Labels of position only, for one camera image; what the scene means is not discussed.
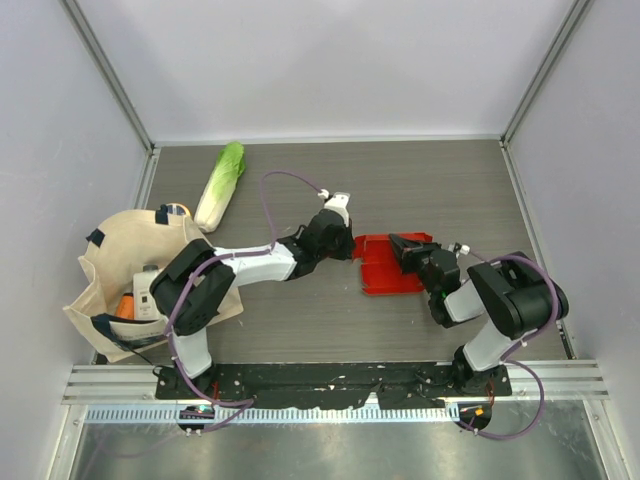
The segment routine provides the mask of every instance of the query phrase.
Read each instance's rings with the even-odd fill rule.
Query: gray floor
[[[498,403],[489,430],[521,430],[536,402]],[[232,426],[198,438],[173,425],[87,425],[76,480],[599,480],[582,402],[551,402],[531,433],[496,442],[453,423]],[[167,441],[160,447],[153,448]],[[102,449],[96,448],[100,442]],[[114,453],[136,455],[116,458]]]
[[[195,212],[219,149],[163,148],[148,208],[180,202]],[[532,255],[497,141],[250,145],[246,162],[223,222],[210,236],[214,245],[268,242],[258,180],[269,170],[288,169],[330,191],[350,192],[354,235],[425,231],[487,257],[515,250]],[[307,223],[320,207],[314,192],[291,178],[271,177],[268,201],[282,233]],[[484,324],[445,330],[430,318],[425,295],[368,297],[360,290],[357,262],[327,260],[313,275],[243,287],[241,296],[245,312],[209,328],[215,360],[447,360]],[[168,361],[166,346],[148,354]],[[519,358],[566,357],[550,329]]]

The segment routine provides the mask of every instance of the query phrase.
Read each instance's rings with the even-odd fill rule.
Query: white panel
[[[81,0],[156,141],[499,134],[571,0]]]
[[[598,0],[513,145],[572,343],[640,455],[640,3]]]
[[[0,464],[42,479],[71,365],[84,237],[132,202],[143,151],[60,4],[0,2]]]

